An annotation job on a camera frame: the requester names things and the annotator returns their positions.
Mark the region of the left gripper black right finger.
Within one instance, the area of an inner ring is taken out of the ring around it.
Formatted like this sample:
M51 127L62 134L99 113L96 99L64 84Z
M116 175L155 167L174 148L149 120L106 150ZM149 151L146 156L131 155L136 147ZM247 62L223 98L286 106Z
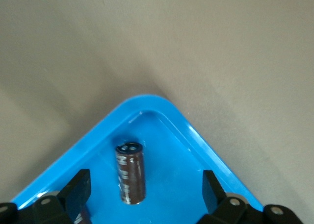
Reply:
M263 214L253 208L246 198L227 193L212 170L204 170L202 196L208 213L199 224L262 224Z

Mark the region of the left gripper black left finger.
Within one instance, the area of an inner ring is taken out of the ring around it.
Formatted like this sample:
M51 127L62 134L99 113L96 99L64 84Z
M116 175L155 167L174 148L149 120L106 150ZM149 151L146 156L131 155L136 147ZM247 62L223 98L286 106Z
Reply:
M22 224L73 224L91 195L89 169L81 169L58 192L19 210Z

